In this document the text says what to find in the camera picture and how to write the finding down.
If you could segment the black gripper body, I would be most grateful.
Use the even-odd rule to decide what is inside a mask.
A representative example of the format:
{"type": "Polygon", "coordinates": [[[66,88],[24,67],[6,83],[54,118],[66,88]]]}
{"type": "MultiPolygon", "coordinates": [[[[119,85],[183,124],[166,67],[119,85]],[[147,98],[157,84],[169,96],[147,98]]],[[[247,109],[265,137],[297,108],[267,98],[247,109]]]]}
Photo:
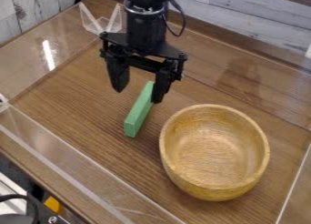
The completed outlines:
{"type": "Polygon", "coordinates": [[[139,8],[126,4],[126,14],[126,32],[100,34],[104,61],[111,54],[126,60],[128,69],[134,66],[151,73],[157,73],[161,69],[171,69],[175,80],[181,80],[187,55],[166,40],[170,30],[167,5],[139,8]]]}

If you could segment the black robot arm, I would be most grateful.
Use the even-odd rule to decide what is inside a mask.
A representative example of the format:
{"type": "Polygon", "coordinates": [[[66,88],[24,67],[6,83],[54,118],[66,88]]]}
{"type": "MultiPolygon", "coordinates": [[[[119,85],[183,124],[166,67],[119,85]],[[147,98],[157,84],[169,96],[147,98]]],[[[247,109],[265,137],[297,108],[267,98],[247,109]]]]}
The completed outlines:
{"type": "Polygon", "coordinates": [[[183,26],[185,12],[175,0],[124,0],[127,32],[103,32],[100,39],[102,57],[112,87],[122,92],[128,85],[130,68],[136,67],[155,73],[152,102],[161,103],[175,80],[183,78],[187,54],[167,42],[167,31],[177,34],[169,25],[170,5],[181,11],[183,26]]]}

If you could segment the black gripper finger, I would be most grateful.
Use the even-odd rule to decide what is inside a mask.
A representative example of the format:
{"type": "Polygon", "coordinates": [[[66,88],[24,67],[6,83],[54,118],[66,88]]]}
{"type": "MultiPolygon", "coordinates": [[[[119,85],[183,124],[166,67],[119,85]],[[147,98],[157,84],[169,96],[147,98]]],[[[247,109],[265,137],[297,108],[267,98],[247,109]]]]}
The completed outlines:
{"type": "Polygon", "coordinates": [[[128,85],[130,71],[126,60],[111,54],[106,57],[107,70],[111,84],[118,93],[120,93],[128,85]]]}
{"type": "Polygon", "coordinates": [[[152,102],[155,104],[163,101],[165,95],[170,91],[171,83],[175,81],[175,73],[171,69],[161,69],[155,73],[155,84],[152,91],[152,102]]]}

